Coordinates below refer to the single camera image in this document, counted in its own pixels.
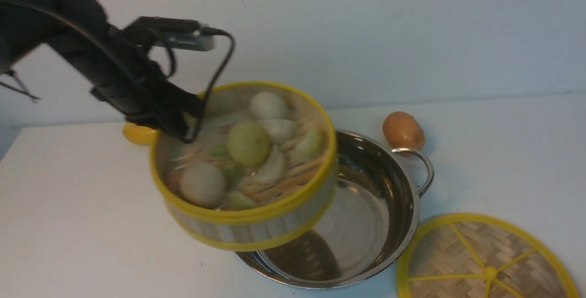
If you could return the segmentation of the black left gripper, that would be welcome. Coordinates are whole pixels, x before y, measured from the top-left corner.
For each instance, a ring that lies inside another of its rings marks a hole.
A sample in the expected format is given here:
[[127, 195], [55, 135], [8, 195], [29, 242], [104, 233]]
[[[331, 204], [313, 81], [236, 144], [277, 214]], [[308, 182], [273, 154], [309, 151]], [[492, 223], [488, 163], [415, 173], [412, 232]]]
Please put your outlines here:
[[184, 114], [199, 118], [203, 100], [169, 82], [152, 60], [124, 64], [106, 55], [90, 58], [91, 94], [124, 115], [126, 121], [192, 139]]

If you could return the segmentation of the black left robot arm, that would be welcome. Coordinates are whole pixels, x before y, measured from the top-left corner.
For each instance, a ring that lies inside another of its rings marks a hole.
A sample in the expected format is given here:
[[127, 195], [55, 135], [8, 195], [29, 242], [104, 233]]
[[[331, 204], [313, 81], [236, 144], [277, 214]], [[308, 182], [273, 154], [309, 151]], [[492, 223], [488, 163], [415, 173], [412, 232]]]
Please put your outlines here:
[[28, 89], [13, 68], [42, 44], [92, 84], [91, 94], [126, 121], [165, 131], [184, 143], [196, 136], [204, 101], [169, 81], [175, 49], [193, 49], [201, 23], [141, 16], [113, 26], [98, 0], [1, 0], [1, 73]]

